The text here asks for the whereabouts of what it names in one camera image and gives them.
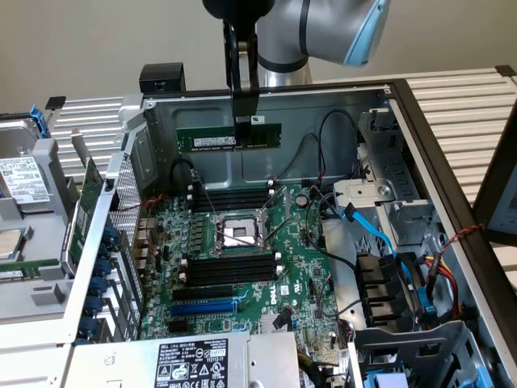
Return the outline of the metal socket cover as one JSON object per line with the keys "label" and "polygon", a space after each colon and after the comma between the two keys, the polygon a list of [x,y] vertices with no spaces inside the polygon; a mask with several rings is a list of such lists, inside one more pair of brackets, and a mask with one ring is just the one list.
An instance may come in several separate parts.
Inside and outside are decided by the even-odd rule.
{"label": "metal socket cover", "polygon": [[262,243],[264,247],[267,245],[267,242],[271,240],[274,236],[276,236],[284,228],[284,226],[292,219],[291,194],[288,191],[288,187],[286,185],[281,186],[279,189],[274,191],[274,193],[263,204],[263,206],[258,209],[258,214],[262,216],[263,214],[267,213],[267,206],[269,204],[272,204],[278,196],[282,196],[284,198],[285,218],[282,220],[280,224],[278,224],[278,226],[274,227],[266,237],[262,237]]}

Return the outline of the green motherboard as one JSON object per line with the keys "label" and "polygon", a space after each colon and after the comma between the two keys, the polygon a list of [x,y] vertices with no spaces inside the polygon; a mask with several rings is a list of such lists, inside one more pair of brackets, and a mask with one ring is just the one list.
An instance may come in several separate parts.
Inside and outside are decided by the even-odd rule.
{"label": "green motherboard", "polygon": [[[219,258],[209,254],[212,241],[210,218],[218,213],[255,211],[243,209],[224,212],[193,213],[192,205],[201,196],[168,196],[151,214],[140,222],[139,247],[149,254],[137,252],[141,265],[141,280],[145,304],[139,336],[156,340],[185,335],[171,335],[168,323],[186,319],[191,334],[208,335],[247,331],[260,335],[259,322],[264,314],[279,314],[275,328],[291,324],[297,348],[310,358],[332,361],[346,345],[346,329],[341,327],[337,312],[336,285],[332,275],[334,261],[326,254],[325,239],[320,219],[327,214],[324,204],[313,200],[310,191],[298,185],[288,186],[291,194],[292,219],[268,243],[271,249],[262,254],[274,255],[278,279],[248,284],[231,285],[233,298],[207,301],[175,302],[172,291],[188,287],[179,280],[186,271],[188,259]],[[308,204],[296,205],[296,196],[303,194]],[[267,206],[267,234],[285,218],[284,198]],[[223,314],[172,316],[173,305],[233,300],[237,310]]]}

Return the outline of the silver chipset heatsink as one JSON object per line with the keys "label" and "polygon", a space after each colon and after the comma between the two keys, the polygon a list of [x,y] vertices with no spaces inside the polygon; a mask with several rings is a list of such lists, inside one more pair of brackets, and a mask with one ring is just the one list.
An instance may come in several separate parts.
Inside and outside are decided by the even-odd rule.
{"label": "silver chipset heatsink", "polygon": [[277,319],[279,314],[264,314],[261,316],[259,322],[259,333],[260,334],[271,334],[290,332],[292,330],[291,324],[284,324],[281,328],[275,328],[273,322]]}

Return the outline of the black plastic fan shroud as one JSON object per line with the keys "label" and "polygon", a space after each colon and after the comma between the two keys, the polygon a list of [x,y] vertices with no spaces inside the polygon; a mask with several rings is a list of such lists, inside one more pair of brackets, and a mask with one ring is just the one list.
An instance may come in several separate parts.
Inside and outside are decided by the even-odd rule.
{"label": "black plastic fan shroud", "polygon": [[423,278],[413,252],[377,257],[357,255],[355,277],[367,327],[390,333],[419,330],[417,288]]}

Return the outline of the open grey PC case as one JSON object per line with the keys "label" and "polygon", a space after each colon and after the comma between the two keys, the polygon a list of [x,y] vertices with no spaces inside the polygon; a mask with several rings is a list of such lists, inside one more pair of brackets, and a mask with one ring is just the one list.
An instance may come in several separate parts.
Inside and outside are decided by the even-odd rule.
{"label": "open grey PC case", "polygon": [[[389,238],[357,209],[338,207],[334,184],[359,178],[359,117],[373,108],[388,108],[397,117],[406,143],[439,214],[447,236],[433,255],[417,255],[422,275],[418,331],[461,321],[471,331],[494,388],[517,388],[517,294],[476,219],[473,203],[490,160],[490,141],[502,131],[514,92],[502,97],[496,113],[478,90],[469,97],[450,95],[439,102],[448,120],[433,121],[427,104],[410,86],[396,80],[284,88],[262,95],[252,124],[282,124],[279,148],[181,153],[176,129],[230,126],[229,102],[216,93],[147,99],[139,124],[116,154],[103,184],[83,259],[93,268],[97,259],[111,261],[98,331],[77,332],[81,345],[134,342],[141,339],[145,304],[137,252],[139,225],[168,196],[201,196],[188,192],[191,169],[206,189],[298,185],[324,204],[320,222],[326,254],[334,261],[337,318],[346,329],[346,345],[332,361],[310,358],[297,347],[301,388],[363,388],[351,376],[349,348],[357,331],[368,329],[355,277],[357,255],[397,257]],[[102,242],[104,226],[120,232],[120,244]]]}

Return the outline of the long black expansion slot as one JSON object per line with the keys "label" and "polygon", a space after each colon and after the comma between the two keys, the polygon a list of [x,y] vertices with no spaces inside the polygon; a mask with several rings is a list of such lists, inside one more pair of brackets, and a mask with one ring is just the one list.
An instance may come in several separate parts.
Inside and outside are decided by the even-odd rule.
{"label": "long black expansion slot", "polygon": [[233,298],[233,287],[231,285],[182,288],[172,291],[172,299],[175,302],[207,301],[225,298]]}

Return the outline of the grey power supply unit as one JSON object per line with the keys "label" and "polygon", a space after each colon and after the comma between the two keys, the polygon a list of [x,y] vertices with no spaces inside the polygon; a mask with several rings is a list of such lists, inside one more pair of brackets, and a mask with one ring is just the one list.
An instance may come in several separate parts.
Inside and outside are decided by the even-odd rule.
{"label": "grey power supply unit", "polygon": [[247,331],[74,349],[65,388],[301,388],[291,332]]}

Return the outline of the black box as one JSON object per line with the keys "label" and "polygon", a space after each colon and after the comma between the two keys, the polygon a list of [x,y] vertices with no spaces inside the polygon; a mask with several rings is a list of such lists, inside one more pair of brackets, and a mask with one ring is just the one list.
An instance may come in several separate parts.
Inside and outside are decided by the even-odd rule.
{"label": "black box", "polygon": [[144,65],[139,77],[139,86],[144,97],[185,92],[183,63],[170,62]]}

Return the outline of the blue plastic tab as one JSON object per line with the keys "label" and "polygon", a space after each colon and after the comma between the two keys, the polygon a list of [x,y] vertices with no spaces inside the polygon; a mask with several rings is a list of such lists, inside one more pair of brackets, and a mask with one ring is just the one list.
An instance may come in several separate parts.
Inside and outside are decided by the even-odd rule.
{"label": "blue plastic tab", "polygon": [[370,373],[364,388],[409,388],[404,373]]}

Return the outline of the CPU socket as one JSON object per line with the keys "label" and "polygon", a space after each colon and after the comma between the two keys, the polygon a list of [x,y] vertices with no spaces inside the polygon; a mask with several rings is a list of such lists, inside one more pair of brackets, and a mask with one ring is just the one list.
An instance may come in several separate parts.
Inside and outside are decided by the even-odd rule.
{"label": "CPU socket", "polygon": [[[258,210],[218,213],[210,218],[210,226],[212,227],[212,241],[208,244],[210,255],[223,257],[246,253],[262,254],[271,249],[268,242],[265,247],[262,243],[262,237],[267,236],[267,215],[260,216]],[[228,240],[216,234],[214,229],[257,243],[260,247],[241,245],[239,242]]]}

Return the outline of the RAM slot white latches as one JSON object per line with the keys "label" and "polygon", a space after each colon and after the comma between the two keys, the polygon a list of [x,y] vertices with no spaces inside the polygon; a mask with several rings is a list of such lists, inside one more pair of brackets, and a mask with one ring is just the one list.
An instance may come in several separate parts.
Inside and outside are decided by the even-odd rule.
{"label": "RAM slot white latches", "polygon": [[246,268],[191,268],[179,273],[179,280],[188,287],[237,285],[277,280],[277,266]]}
{"label": "RAM slot white latches", "polygon": [[[187,184],[188,192],[203,192],[201,182],[191,181]],[[259,195],[267,196],[270,188],[268,187],[243,187],[243,188],[219,188],[206,189],[209,195],[229,195],[229,194],[243,194],[245,196]]]}
{"label": "RAM slot white latches", "polygon": [[183,268],[186,269],[188,272],[230,271],[230,270],[250,270],[250,271],[253,271],[253,270],[271,270],[271,271],[275,271],[275,267],[277,265],[277,261],[276,261],[276,265],[275,266],[245,266],[245,267],[226,267],[226,268],[216,268],[216,267],[213,267],[213,266],[209,266],[209,267],[189,269],[188,268],[188,262],[190,260],[191,259],[188,259],[187,263],[183,264]]}
{"label": "RAM slot white latches", "polygon": [[219,190],[209,191],[208,196],[215,207],[234,205],[243,208],[258,208],[269,199],[269,191],[266,188]]}

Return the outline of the green RAM stick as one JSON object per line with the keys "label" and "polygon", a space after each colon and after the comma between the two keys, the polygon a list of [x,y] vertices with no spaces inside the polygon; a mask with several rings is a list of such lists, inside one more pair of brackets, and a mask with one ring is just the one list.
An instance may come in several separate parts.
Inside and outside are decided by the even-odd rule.
{"label": "green RAM stick", "polygon": [[9,264],[0,264],[0,281],[38,279],[41,278],[40,268],[52,267],[58,264],[58,259],[17,261]]}
{"label": "green RAM stick", "polygon": [[279,148],[282,124],[253,124],[248,137],[235,137],[233,126],[176,129],[181,153]]}

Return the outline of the grey front drive cage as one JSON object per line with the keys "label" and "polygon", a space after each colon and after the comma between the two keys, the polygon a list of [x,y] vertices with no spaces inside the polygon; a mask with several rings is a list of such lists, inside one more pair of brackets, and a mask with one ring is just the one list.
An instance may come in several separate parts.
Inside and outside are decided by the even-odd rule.
{"label": "grey front drive cage", "polygon": [[409,388],[494,388],[479,347],[461,321],[428,331],[357,331],[349,348],[358,386],[370,373],[404,373]]}

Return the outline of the dark framed panel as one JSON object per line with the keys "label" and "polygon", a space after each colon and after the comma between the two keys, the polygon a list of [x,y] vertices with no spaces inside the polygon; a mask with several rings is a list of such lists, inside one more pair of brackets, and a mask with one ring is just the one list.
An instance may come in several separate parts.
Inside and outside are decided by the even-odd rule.
{"label": "dark framed panel", "polygon": [[515,87],[511,110],[501,133],[490,141],[490,160],[473,211],[517,294],[517,76],[511,82]]}

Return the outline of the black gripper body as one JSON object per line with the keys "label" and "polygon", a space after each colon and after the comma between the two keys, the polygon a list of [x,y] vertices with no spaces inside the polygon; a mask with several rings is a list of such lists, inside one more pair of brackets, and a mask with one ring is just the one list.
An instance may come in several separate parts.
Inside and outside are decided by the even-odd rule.
{"label": "black gripper body", "polygon": [[267,15],[275,0],[202,0],[205,10],[225,21],[257,21]]}

